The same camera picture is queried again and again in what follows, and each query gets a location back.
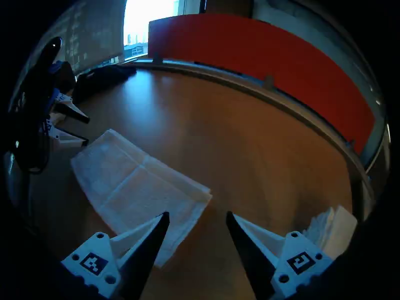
white cloth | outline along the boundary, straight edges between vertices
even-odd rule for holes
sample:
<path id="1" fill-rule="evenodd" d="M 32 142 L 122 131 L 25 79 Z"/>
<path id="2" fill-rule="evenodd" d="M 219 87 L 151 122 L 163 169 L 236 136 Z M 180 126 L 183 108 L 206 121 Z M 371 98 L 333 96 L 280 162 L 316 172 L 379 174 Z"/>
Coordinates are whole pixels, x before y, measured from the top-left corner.
<path id="1" fill-rule="evenodd" d="M 71 159 L 95 211 L 117 234 L 169 212 L 155 265 L 161 267 L 211 199 L 210 189 L 149 156 L 112 129 Z"/>

red panel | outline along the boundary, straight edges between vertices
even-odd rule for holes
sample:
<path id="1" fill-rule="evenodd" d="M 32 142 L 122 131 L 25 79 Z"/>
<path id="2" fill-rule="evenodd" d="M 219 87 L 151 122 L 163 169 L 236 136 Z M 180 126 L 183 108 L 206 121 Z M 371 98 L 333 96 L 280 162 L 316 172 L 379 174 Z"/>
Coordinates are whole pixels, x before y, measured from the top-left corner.
<path id="1" fill-rule="evenodd" d="M 191 14 L 149 24 L 148 53 L 200 62 L 261 80 L 297 98 L 330 122 L 355 150 L 374 116 L 352 80 L 310 43 L 268 23 L 228 14 Z"/>

folded towel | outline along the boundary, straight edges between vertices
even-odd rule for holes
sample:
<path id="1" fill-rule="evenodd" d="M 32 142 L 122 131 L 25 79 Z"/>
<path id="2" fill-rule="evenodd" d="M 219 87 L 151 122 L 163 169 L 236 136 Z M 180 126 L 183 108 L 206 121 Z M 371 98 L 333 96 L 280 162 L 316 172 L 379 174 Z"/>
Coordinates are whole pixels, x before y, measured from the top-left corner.
<path id="1" fill-rule="evenodd" d="M 210 189 L 149 156 L 112 129 L 71 160 L 95 211 L 117 234 L 169 212 L 155 265 L 161 267 L 196 224 Z"/>

white plastic part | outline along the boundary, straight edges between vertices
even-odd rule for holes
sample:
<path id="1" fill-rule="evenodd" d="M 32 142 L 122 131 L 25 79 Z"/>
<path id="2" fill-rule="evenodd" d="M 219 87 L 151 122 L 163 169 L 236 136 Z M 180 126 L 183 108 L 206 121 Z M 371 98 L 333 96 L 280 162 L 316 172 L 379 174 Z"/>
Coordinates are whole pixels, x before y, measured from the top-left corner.
<path id="1" fill-rule="evenodd" d="M 77 112 L 78 114 L 88 118 L 88 116 L 86 114 L 84 114 L 79 108 L 77 108 L 75 106 L 75 104 L 73 104 L 72 102 L 72 98 L 70 96 L 67 96 L 63 93 L 59 93 L 56 97 L 55 97 L 55 101 L 61 104 L 64 104 L 66 106 L 68 106 L 69 108 L 73 109 L 75 112 Z"/>
<path id="2" fill-rule="evenodd" d="M 329 208 L 328 211 L 313 217 L 303 234 L 335 260 L 349 246 L 356 226 L 357 219 L 339 205 L 335 211 Z"/>
<path id="3" fill-rule="evenodd" d="M 159 215 L 113 238 L 97 232 L 67 256 L 62 264 L 73 275 L 82 277 L 85 285 L 96 287 L 98 293 L 106 298 L 113 298 L 124 282 L 121 269 L 161 217 Z"/>
<path id="4" fill-rule="evenodd" d="M 87 140 L 78 136 L 69 134 L 54 127 L 50 120 L 47 120 L 48 137 L 51 141 L 51 150 L 56 151 L 64 148 L 82 147 Z"/>
<path id="5" fill-rule="evenodd" d="M 293 295 L 299 285 L 307 285 L 312 276 L 320 275 L 332 263 L 329 256 L 298 231 L 282 237 L 235 214 L 233 216 L 276 268 L 271 279 L 275 290 L 273 299 Z"/>

black cloth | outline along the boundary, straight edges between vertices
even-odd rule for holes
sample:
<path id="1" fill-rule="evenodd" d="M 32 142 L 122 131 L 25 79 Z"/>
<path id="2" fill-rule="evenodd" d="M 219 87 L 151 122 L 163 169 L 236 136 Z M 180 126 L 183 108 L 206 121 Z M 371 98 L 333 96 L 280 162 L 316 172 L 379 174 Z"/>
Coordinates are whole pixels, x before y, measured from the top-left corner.
<path id="1" fill-rule="evenodd" d="M 96 93 L 123 83 L 134 74 L 136 74 L 134 66 L 115 64 L 98 67 L 88 73 L 81 74 L 73 89 L 73 103 L 80 104 Z"/>

